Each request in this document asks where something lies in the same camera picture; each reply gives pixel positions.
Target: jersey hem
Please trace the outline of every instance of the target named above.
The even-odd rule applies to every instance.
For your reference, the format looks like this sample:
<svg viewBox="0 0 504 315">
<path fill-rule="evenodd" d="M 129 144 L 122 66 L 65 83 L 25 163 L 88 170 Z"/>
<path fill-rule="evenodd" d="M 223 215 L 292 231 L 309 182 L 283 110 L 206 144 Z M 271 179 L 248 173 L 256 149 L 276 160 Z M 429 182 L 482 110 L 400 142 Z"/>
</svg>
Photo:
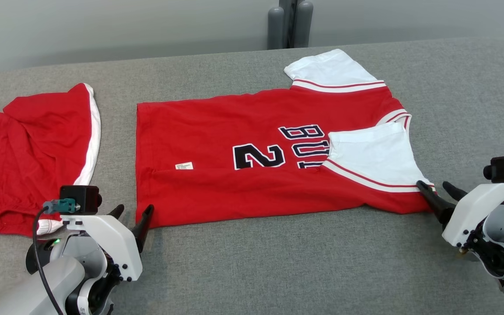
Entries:
<svg viewBox="0 0 504 315">
<path fill-rule="evenodd" d="M 78 178 L 73 182 L 74 185 L 88 185 L 90 183 L 92 174 L 95 171 L 96 160 L 98 158 L 98 150 L 100 148 L 100 112 L 98 111 L 98 107 L 96 106 L 94 90 L 88 84 L 84 84 L 84 86 L 88 92 L 88 101 L 91 114 L 91 138 L 88 142 L 84 166 Z"/>
</svg>

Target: tag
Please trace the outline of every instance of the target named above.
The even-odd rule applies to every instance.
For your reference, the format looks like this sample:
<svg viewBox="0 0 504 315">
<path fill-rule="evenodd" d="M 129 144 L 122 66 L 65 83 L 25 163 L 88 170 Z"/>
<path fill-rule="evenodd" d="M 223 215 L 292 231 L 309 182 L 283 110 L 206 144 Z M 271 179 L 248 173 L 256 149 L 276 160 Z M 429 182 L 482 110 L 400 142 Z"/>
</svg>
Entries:
<svg viewBox="0 0 504 315">
<path fill-rule="evenodd" d="M 192 162 L 176 164 L 174 167 L 176 167 L 176 169 L 194 169 Z"/>
</svg>

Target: white sleeve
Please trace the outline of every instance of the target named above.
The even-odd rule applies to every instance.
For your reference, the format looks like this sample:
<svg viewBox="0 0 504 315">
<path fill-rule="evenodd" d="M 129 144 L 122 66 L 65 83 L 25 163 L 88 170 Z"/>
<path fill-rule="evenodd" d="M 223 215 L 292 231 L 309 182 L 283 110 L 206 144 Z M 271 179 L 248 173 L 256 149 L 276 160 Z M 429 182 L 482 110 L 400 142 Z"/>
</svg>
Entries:
<svg viewBox="0 0 504 315">
<path fill-rule="evenodd" d="M 416 164 L 403 122 L 330 132 L 328 137 L 330 153 L 322 165 L 339 175 L 386 192 L 418 192 L 417 181 L 434 187 Z"/>
<path fill-rule="evenodd" d="M 322 92 L 350 92 L 386 86 L 340 49 L 306 56 L 284 69 L 293 85 Z"/>
</svg>

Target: basketball jersey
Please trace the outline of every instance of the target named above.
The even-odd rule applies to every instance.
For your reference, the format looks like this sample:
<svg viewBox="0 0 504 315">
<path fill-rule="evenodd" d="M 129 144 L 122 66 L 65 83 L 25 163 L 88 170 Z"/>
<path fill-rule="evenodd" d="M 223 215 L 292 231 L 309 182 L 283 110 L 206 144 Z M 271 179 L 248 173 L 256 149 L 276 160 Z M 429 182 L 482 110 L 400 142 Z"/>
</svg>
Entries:
<svg viewBox="0 0 504 315">
<path fill-rule="evenodd" d="M 137 217 L 152 227 L 350 209 L 427 210 L 411 115 L 341 50 L 284 69 L 288 89 L 138 104 Z"/>
<path fill-rule="evenodd" d="M 0 113 L 0 233 L 31 237 L 34 217 L 45 201 L 60 196 L 62 185 L 89 184 L 99 146 L 100 114 L 87 84 L 22 96 L 5 106 Z M 58 214 L 43 217 L 59 219 Z M 61 226 L 47 219 L 38 223 L 39 234 Z"/>
</svg>

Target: gray table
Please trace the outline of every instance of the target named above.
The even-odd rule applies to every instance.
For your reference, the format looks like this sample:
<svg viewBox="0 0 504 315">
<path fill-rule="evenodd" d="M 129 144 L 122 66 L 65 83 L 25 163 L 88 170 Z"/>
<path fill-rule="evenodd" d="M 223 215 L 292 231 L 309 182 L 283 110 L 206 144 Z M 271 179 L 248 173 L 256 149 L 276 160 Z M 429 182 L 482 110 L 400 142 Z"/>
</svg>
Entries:
<svg viewBox="0 0 504 315">
<path fill-rule="evenodd" d="M 416 161 L 435 183 L 471 189 L 504 155 L 504 40 L 342 47 L 413 114 Z M 90 84 L 102 141 L 92 184 L 133 224 L 136 103 L 287 88 L 283 68 L 330 48 L 239 52 L 0 74 L 0 110 L 19 95 Z M 30 240 L 0 235 L 0 293 L 25 278 Z M 140 281 L 114 292 L 116 314 L 504 314 L 479 263 L 456 258 L 432 215 L 360 208 L 167 227 L 150 232 Z"/>
</svg>

